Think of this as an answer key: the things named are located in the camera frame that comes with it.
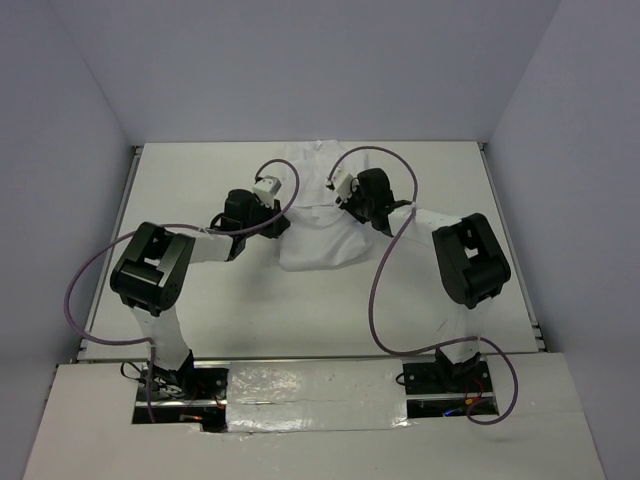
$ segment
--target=white table surface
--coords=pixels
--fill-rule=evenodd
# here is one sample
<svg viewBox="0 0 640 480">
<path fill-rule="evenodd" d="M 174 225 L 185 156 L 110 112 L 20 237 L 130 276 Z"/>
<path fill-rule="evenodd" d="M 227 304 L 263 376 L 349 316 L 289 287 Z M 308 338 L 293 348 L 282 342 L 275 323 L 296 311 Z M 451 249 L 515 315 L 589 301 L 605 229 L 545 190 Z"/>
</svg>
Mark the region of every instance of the white table surface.
<svg viewBox="0 0 640 480">
<path fill-rule="evenodd" d="M 344 142 L 345 148 L 369 142 Z M 418 204 L 489 219 L 513 269 L 504 229 L 478 146 L 473 142 L 374 142 L 390 148 L 415 169 Z M 120 233 L 143 221 L 208 225 L 230 189 L 250 189 L 257 168 L 280 157 L 284 143 L 147 144 L 144 148 Z M 404 167 L 379 152 L 370 166 L 388 173 L 396 198 L 410 198 Z M 273 173 L 278 172 L 274 166 Z M 192 265 L 178 301 L 183 335 L 197 358 L 269 358 L 379 355 L 369 335 L 367 299 L 388 239 L 371 232 L 373 250 L 349 267 L 285 272 L 277 263 L 278 242 L 252 237 L 234 262 Z M 109 272 L 122 253 L 117 248 Z M 401 241 L 385 268 L 376 300 L 376 323 L 396 349 L 435 342 L 452 303 L 441 286 L 433 251 Z M 92 334 L 135 338 L 140 330 L 108 287 L 99 292 Z M 538 350 L 521 285 L 512 279 L 493 304 L 483 334 L 509 352 Z M 145 346 L 90 344 L 81 359 L 144 358 Z"/>
<path fill-rule="evenodd" d="M 132 425 L 137 387 L 120 376 L 117 364 L 64 365 L 24 478 L 604 479 L 563 356 L 537 353 L 512 360 L 520 402 L 496 426 L 450 417 L 391 430 L 251 435 L 202 433 L 193 425 Z M 499 358 L 489 360 L 489 369 L 504 409 L 510 376 Z"/>
</svg>

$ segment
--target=white wall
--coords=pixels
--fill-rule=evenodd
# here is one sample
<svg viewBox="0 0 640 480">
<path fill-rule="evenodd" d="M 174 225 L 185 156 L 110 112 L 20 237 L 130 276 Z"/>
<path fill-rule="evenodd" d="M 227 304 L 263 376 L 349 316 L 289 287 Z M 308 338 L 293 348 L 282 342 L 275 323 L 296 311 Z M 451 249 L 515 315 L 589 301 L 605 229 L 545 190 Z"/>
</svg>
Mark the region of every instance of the white wall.
<svg viewBox="0 0 640 480">
<path fill-rule="evenodd" d="M 488 140 L 558 0 L 52 0 L 145 141 Z"/>
<path fill-rule="evenodd" d="M 489 142 L 609 479 L 640 478 L 640 2 L 563 0 Z"/>
<path fill-rule="evenodd" d="M 109 238 L 128 142 L 52 10 L 0 0 L 0 478 L 22 478 L 56 362 L 78 341 L 62 296 Z M 85 318 L 96 271 L 81 284 Z"/>
</svg>

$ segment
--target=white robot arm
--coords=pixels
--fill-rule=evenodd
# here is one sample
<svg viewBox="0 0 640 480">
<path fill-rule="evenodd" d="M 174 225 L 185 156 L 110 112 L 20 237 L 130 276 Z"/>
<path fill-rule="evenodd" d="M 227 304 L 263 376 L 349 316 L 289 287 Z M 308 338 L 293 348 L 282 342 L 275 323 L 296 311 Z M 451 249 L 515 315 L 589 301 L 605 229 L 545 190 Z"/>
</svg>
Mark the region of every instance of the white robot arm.
<svg viewBox="0 0 640 480">
<path fill-rule="evenodd" d="M 260 225 L 280 213 L 275 199 L 279 189 L 277 178 L 264 177 L 251 192 L 230 191 L 224 212 L 209 228 L 236 232 L 256 227 L 250 234 L 229 236 L 203 229 L 185 235 L 148 222 L 136 230 L 111 274 L 110 286 L 130 308 L 143 334 L 153 339 L 156 376 L 184 391 L 193 389 L 193 354 L 182 337 L 175 306 L 187 269 L 192 263 L 234 260 L 251 235 L 278 238 L 289 227 L 286 218 L 264 228 Z"/>
<path fill-rule="evenodd" d="M 481 333 L 479 327 L 491 299 L 511 277 L 509 264 L 483 215 L 461 218 L 417 208 L 406 200 L 396 201 L 387 175 L 379 168 L 365 170 L 355 178 L 336 169 L 327 187 L 336 192 L 340 208 L 362 223 L 371 222 L 375 230 L 390 237 L 415 210 L 403 238 L 434 249 L 442 285 L 456 304 L 451 306 L 438 340 Z M 465 363 L 477 358 L 477 342 L 451 345 L 436 353 L 442 354 L 452 369 L 463 369 Z"/>
</svg>

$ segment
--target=colored wire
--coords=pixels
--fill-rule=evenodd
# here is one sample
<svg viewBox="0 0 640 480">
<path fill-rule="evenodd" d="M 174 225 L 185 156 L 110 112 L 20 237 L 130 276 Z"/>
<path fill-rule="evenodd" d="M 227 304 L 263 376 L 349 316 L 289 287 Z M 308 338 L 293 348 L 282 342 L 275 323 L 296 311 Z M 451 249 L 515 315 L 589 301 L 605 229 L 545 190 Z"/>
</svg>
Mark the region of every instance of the colored wire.
<svg viewBox="0 0 640 480">
<path fill-rule="evenodd" d="M 138 372 L 138 377 L 130 377 L 129 375 L 127 375 L 126 372 L 124 371 L 124 367 L 126 365 L 129 365 L 136 372 Z M 146 385 L 147 384 L 146 375 L 145 375 L 145 378 L 143 380 L 141 378 L 142 374 L 143 374 L 142 370 L 140 368 L 138 368 L 135 363 L 122 362 L 120 364 L 120 375 L 122 375 L 124 378 L 126 378 L 128 380 L 133 380 L 134 382 L 136 382 L 136 383 L 138 383 L 140 385 Z M 180 388 L 178 388 L 177 386 L 170 385 L 170 384 L 166 383 L 165 381 L 158 381 L 158 380 L 155 380 L 155 382 L 153 382 L 153 384 L 158 385 L 158 391 L 162 392 L 164 395 L 169 397 L 171 400 L 183 400 L 184 399 L 184 392 Z"/>
<path fill-rule="evenodd" d="M 435 344 L 429 345 L 427 347 L 417 348 L 415 350 L 408 350 L 408 351 L 393 350 L 392 348 L 387 347 L 384 343 L 382 343 L 382 340 L 380 340 L 380 337 L 378 336 L 378 332 L 376 331 L 376 326 L 375 326 L 375 321 L 374 321 L 374 305 L 375 305 L 375 299 L 376 299 L 376 292 L 378 290 L 378 284 L 380 283 L 380 277 L 382 276 L 382 271 L 384 269 L 384 266 L 387 263 L 387 260 L 389 260 L 389 256 L 391 255 L 391 252 L 393 251 L 393 249 L 395 248 L 397 243 L 400 241 L 400 238 L 402 237 L 402 234 L 406 231 L 406 229 L 409 227 L 409 225 L 411 224 L 411 222 L 413 221 L 413 219 L 416 216 L 415 202 L 416 202 L 416 200 L 418 198 L 418 178 L 416 177 L 415 172 L 411 168 L 411 165 L 409 165 L 409 163 L 407 163 L 407 161 L 404 158 L 402 158 L 400 155 L 398 155 L 397 153 L 395 153 L 395 152 L 393 152 L 393 151 L 391 151 L 391 150 L 389 150 L 387 148 L 383 148 L 383 147 L 361 146 L 361 147 L 352 148 L 351 150 L 349 150 L 349 151 L 345 152 L 344 154 L 342 154 L 342 156 L 336 161 L 336 163 L 334 164 L 333 168 L 331 169 L 331 172 L 329 173 L 329 180 L 331 178 L 333 178 L 334 172 L 340 166 L 340 164 L 344 161 L 345 158 L 347 158 L 349 155 L 351 155 L 351 154 L 353 154 L 355 152 L 358 152 L 360 150 L 376 150 L 376 151 L 379 151 L 379 152 L 387 153 L 387 154 L 391 155 L 392 157 L 395 157 L 397 160 L 399 160 L 407 168 L 407 171 L 411 175 L 411 179 L 413 181 L 413 195 L 411 197 L 412 198 L 412 202 L 413 202 L 413 206 L 411 208 L 411 214 L 409 215 L 407 220 L 402 224 L 402 226 L 400 227 L 400 229 L 398 230 L 396 235 L 391 240 L 391 243 L 389 243 L 389 246 L 387 247 L 387 250 L 382 255 L 382 259 L 380 260 L 380 264 L 378 265 L 378 268 L 376 270 L 375 276 L 373 277 L 373 283 L 371 284 L 371 291 L 369 293 L 369 305 L 368 305 L 367 313 L 368 313 L 368 317 L 369 317 L 369 331 L 371 332 L 371 337 L 373 338 L 373 341 L 378 346 L 378 348 L 380 348 L 383 352 L 386 352 L 389 355 L 394 355 L 394 356 L 397 356 L 397 357 L 409 357 L 409 356 L 414 356 L 414 355 L 420 355 L 422 353 L 426 353 L 426 352 L 430 352 L 430 351 L 433 351 L 433 350 L 441 349 L 441 348 L 444 348 L 444 347 L 448 347 L 450 345 L 456 345 L 458 343 L 480 341 L 480 342 L 488 344 L 489 346 L 491 346 L 498 353 L 498 355 L 500 355 L 500 357 L 502 357 L 502 359 L 507 364 L 507 367 L 509 368 L 509 372 L 511 373 L 511 377 L 513 378 L 513 396 L 511 398 L 511 402 L 509 403 L 509 406 L 507 407 L 507 409 L 504 411 L 504 413 L 502 415 L 498 416 L 497 418 L 494 418 L 492 420 L 477 420 L 477 419 L 471 417 L 471 413 L 473 412 L 473 410 L 478 405 L 483 404 L 483 403 L 487 403 L 487 402 L 491 402 L 492 401 L 491 398 L 483 398 L 483 399 L 478 400 L 477 402 L 474 402 L 473 404 L 469 405 L 469 408 L 467 408 L 467 418 L 471 422 L 473 422 L 475 424 L 478 424 L 478 425 L 495 425 L 497 423 L 502 422 L 505 418 L 507 418 L 509 415 L 511 415 L 511 412 L 513 412 L 513 409 L 515 408 L 516 403 L 518 402 L 518 394 L 519 394 L 518 375 L 517 375 L 516 370 L 515 370 L 515 368 L 513 366 L 513 363 L 511 363 L 511 360 L 509 360 L 509 357 L 507 357 L 507 355 L 500 349 L 500 347 L 498 347 L 498 345 L 493 343 L 491 340 L 489 340 L 488 338 L 484 338 L 484 337 L 473 337 L 473 336 L 461 337 L 461 338 L 454 338 L 453 340 L 447 340 L 445 342 L 435 343 Z"/>
<path fill-rule="evenodd" d="M 169 224 L 164 224 L 161 225 L 164 228 L 182 228 L 182 229 L 187 229 L 187 230 L 195 230 L 195 231 L 205 231 L 211 235 L 226 235 L 226 236 L 237 236 L 237 235 L 248 235 L 250 233 L 254 233 L 257 232 L 269 225 L 271 225 L 272 223 L 277 222 L 280 218 L 282 218 L 284 216 L 284 214 L 289 210 L 289 208 L 291 208 L 291 205 L 293 205 L 293 202 L 295 201 L 298 192 L 300 190 L 300 176 L 298 175 L 298 171 L 296 170 L 296 168 L 293 166 L 293 164 L 291 162 L 288 162 L 286 160 L 282 160 L 279 158 L 273 159 L 273 160 L 269 160 L 268 162 L 266 162 L 265 164 L 263 164 L 258 171 L 256 172 L 256 177 L 260 175 L 260 173 L 262 173 L 262 171 L 269 165 L 274 164 L 274 163 L 282 163 L 284 165 L 286 165 L 287 167 L 289 167 L 292 171 L 293 171 L 293 175 L 295 177 L 296 180 L 296 185 L 295 185 L 295 189 L 293 191 L 293 195 L 291 196 L 291 199 L 289 200 L 289 202 L 284 206 L 284 208 L 278 212 L 276 215 L 274 215 L 272 218 L 270 218 L 269 220 L 267 220 L 266 222 L 263 222 L 259 225 L 255 225 L 253 227 L 249 227 L 249 228 L 243 228 L 241 230 L 235 230 L 233 232 L 220 232 L 217 230 L 211 230 L 208 228 L 201 228 L 201 227 L 197 227 L 195 225 L 189 225 L 189 224 L 184 224 L 184 223 L 169 223 Z M 78 334 L 81 338 L 89 341 L 89 342 L 93 342 L 93 343 L 98 343 L 100 345 L 108 345 L 108 346 L 125 346 L 125 345 L 139 345 L 139 344 L 143 344 L 143 343 L 148 343 L 149 344 L 149 350 L 150 350 L 150 357 L 149 357 L 149 368 L 147 369 L 147 385 L 146 385 L 146 392 L 147 392 L 147 411 L 149 412 L 149 418 L 151 419 L 151 422 L 155 423 L 155 417 L 153 416 L 153 408 L 151 406 L 151 399 L 152 399 L 152 385 L 151 382 L 153 381 L 153 364 L 155 362 L 155 358 L 156 358 L 156 347 L 155 347 L 155 343 L 153 341 L 153 338 L 151 337 L 141 337 L 141 338 L 134 338 L 134 339 L 130 339 L 130 340 L 110 340 L 110 339 L 106 339 L 106 338 L 99 338 L 96 337 L 94 335 L 91 335 L 90 333 L 86 332 L 83 328 L 81 328 L 75 321 L 75 319 L 73 318 L 73 314 L 71 313 L 71 294 L 73 293 L 73 289 L 75 288 L 76 284 L 78 283 L 78 280 L 80 279 L 80 277 L 82 276 L 82 274 L 87 270 L 87 268 L 89 268 L 89 266 L 95 262 L 98 258 L 100 258 L 103 254 L 105 254 L 106 252 L 108 252 L 109 250 L 111 250 L 112 248 L 114 248 L 116 245 L 118 245 L 119 243 L 133 237 L 133 235 L 136 232 L 129 232 L 129 233 L 125 233 L 124 235 L 116 238 L 115 240 L 113 240 L 109 245 L 107 245 L 106 247 L 104 247 L 102 250 L 100 250 L 98 253 L 96 253 L 95 255 L 93 255 L 92 257 L 90 257 L 88 260 L 86 260 L 81 266 L 80 268 L 78 268 L 78 270 L 74 273 L 73 277 L 71 277 L 71 281 L 69 282 L 69 285 L 67 286 L 67 290 L 64 294 L 64 300 L 63 300 L 63 310 L 64 310 L 64 318 L 67 322 L 67 324 L 69 325 L 69 327 L 71 327 L 71 329 L 76 332 L 76 334 Z"/>
<path fill-rule="evenodd" d="M 187 403 L 187 405 L 185 405 L 185 407 L 182 410 L 180 410 L 180 413 L 178 415 L 182 415 L 184 412 L 186 412 L 187 409 L 189 409 L 191 405 L 193 405 L 193 402 L 196 401 L 196 398 L 198 398 L 198 387 L 194 387 L 193 397 L 191 398 L 189 403 Z"/>
<path fill-rule="evenodd" d="M 482 395 L 484 394 L 484 385 L 482 384 L 482 382 L 475 377 L 472 378 L 471 381 L 480 387 L 480 395 L 478 395 L 478 398 L 482 397 Z"/>
<path fill-rule="evenodd" d="M 214 400 L 215 400 L 215 402 L 216 402 L 216 407 L 217 407 L 217 408 L 222 409 L 222 410 L 224 410 L 224 409 L 225 409 L 225 406 L 224 406 L 223 404 L 221 404 L 221 403 L 220 403 L 220 400 L 218 400 L 218 396 L 217 396 L 215 393 L 213 394 L 213 399 L 214 399 Z"/>
</svg>

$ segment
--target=crumpled fabric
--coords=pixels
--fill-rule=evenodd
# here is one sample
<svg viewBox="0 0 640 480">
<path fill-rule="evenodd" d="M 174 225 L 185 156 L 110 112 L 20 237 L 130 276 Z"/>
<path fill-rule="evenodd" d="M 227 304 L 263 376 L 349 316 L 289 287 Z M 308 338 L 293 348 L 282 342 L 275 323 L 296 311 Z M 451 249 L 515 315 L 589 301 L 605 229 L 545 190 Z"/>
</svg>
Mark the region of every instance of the crumpled fabric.
<svg viewBox="0 0 640 480">
<path fill-rule="evenodd" d="M 333 268 L 357 259 L 371 247 L 365 227 L 335 202 L 326 187 L 327 177 L 346 151 L 336 140 L 297 142 L 285 145 L 284 158 L 300 176 L 300 191 L 286 213 L 291 226 L 280 237 L 280 266 L 288 271 Z M 345 159 L 341 168 L 356 176 L 367 168 L 365 152 Z M 293 193 L 295 178 L 282 169 L 282 198 Z"/>
</svg>

